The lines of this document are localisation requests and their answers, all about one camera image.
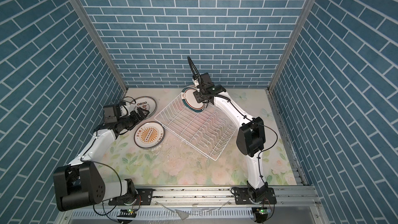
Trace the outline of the white wire dish rack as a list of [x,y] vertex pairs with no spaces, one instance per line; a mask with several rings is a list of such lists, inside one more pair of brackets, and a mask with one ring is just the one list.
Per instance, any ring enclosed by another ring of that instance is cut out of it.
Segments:
[[155,120],[205,157],[216,161],[237,131],[235,123],[220,109],[202,112],[186,107],[178,95]]

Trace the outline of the large steam-logo green-red plate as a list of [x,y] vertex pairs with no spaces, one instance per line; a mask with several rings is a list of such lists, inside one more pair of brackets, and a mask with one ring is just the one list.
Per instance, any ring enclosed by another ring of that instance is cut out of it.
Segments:
[[180,93],[180,98],[185,107],[187,107],[189,110],[195,112],[195,113],[201,113],[206,110],[207,104],[205,103],[198,103],[195,96],[194,92],[197,90],[192,87],[192,86],[187,86],[182,89]]

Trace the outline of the small orange sunburst plate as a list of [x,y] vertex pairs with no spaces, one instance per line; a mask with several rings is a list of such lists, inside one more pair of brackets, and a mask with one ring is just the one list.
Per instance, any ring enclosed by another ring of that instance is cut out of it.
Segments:
[[141,125],[134,134],[134,143],[141,149],[153,149],[165,138],[165,128],[159,122],[150,121]]

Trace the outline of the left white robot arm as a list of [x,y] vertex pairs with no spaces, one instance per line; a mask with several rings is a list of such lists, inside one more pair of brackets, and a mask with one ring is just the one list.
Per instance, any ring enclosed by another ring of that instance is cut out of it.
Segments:
[[123,130],[131,130],[149,115],[138,108],[128,112],[119,107],[107,106],[104,122],[98,125],[90,142],[68,165],[58,167],[53,173],[57,208],[61,212],[99,204],[105,200],[134,204],[138,192],[131,179],[119,178],[115,183],[105,183],[97,166]]

